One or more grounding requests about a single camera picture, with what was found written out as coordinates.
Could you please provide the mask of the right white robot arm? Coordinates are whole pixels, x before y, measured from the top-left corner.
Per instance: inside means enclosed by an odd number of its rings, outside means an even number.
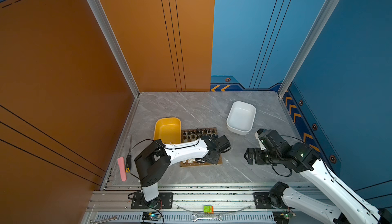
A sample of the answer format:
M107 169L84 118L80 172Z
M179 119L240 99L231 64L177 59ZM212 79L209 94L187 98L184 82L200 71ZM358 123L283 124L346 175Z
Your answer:
M317 151L304 143L293 146L283 141L280 145L260 140L261 148L248 148L244 158L248 164L283 165L309 180L332 205L300 194L288 184L277 182L269 191L269 202L276 208L297 209L324 224L390 224L392 214L387 209L378 209L345 184L325 162Z

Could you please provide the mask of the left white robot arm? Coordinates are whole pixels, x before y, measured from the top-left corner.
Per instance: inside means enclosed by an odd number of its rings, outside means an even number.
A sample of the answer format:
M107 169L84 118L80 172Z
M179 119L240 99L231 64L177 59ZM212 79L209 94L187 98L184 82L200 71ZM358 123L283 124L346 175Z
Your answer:
M216 165L220 155L230 149L226 136L204 135L193 142L181 144L165 144L160 139L151 142L134 159L145 201L158 198L158 182L169 167L189 159Z

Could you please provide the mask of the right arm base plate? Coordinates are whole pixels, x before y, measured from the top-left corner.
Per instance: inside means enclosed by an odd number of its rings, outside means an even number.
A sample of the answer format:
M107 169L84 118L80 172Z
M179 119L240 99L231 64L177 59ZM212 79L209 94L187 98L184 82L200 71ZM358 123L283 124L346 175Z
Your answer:
M256 209L273 209L269 193L254 192L253 197Z

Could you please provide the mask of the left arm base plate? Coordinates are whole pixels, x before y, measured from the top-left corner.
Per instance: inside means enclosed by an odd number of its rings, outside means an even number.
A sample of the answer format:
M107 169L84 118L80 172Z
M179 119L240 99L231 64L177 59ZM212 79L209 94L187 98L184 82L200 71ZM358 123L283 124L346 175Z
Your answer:
M160 192L157 198L151 201L146 201L144 194L137 191L129 194L128 200L131 201L131 209L165 210L172 208L173 196L174 194L172 192Z

